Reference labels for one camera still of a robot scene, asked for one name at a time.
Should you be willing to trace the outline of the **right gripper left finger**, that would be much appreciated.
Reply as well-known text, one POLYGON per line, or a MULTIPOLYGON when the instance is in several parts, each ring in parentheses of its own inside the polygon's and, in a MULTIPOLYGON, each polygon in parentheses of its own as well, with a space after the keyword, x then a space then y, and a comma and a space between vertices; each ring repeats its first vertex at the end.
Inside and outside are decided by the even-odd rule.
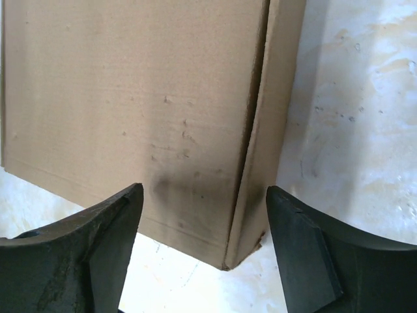
POLYGON ((119 312, 143 208, 134 183, 52 224, 1 238, 2 312, 119 312))

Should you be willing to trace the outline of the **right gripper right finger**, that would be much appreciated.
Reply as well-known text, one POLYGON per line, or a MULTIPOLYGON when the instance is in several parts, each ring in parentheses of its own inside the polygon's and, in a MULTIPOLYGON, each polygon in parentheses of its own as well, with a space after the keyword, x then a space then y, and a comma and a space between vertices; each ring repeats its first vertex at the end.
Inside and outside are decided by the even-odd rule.
POLYGON ((416 245, 350 226, 278 186, 266 208, 288 312, 416 311, 416 245))

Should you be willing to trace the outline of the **brown cardboard box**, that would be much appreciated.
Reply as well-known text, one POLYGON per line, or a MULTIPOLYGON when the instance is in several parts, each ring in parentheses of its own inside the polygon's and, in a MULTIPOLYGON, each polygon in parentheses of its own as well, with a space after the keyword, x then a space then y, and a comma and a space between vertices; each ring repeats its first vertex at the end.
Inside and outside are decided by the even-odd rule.
POLYGON ((267 228, 304 1, 2 1, 2 165, 223 271, 267 228))

